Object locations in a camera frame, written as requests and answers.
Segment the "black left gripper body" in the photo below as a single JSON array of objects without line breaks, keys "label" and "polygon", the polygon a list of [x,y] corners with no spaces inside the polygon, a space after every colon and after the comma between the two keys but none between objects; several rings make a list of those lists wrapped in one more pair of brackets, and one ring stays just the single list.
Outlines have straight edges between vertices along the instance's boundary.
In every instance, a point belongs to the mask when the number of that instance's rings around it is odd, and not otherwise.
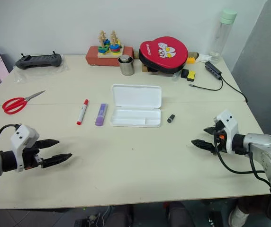
[{"label": "black left gripper body", "polygon": [[22,157],[23,157],[25,170],[42,165],[43,159],[38,155],[38,153],[40,152],[40,149],[42,148],[43,148],[43,142],[37,141],[34,143],[32,147],[23,149]]}]

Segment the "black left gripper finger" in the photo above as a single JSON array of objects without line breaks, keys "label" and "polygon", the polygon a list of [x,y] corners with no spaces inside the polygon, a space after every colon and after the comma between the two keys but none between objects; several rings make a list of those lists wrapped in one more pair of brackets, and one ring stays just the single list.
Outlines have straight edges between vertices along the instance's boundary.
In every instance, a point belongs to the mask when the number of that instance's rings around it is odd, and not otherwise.
[{"label": "black left gripper finger", "polygon": [[52,147],[52,146],[58,144],[59,142],[60,141],[54,140],[54,139],[38,140],[38,141],[36,141],[36,147],[38,149],[49,148],[49,147]]},{"label": "black left gripper finger", "polygon": [[41,164],[41,168],[48,168],[51,166],[55,166],[57,164],[60,164],[66,160],[68,160],[72,156],[71,153],[67,154],[58,154],[55,156],[52,156],[50,158],[44,159]]}]

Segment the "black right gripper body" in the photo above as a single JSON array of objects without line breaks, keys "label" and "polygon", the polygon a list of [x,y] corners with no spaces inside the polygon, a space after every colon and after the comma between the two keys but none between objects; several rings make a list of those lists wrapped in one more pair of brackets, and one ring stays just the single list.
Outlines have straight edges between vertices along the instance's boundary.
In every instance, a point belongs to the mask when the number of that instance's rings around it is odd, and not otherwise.
[{"label": "black right gripper body", "polygon": [[214,129],[213,129],[213,136],[216,138],[216,141],[214,142],[214,148],[213,148],[213,154],[216,153],[216,147],[219,152],[226,153],[226,131],[224,130],[224,124],[222,121],[218,121],[215,123]]}]

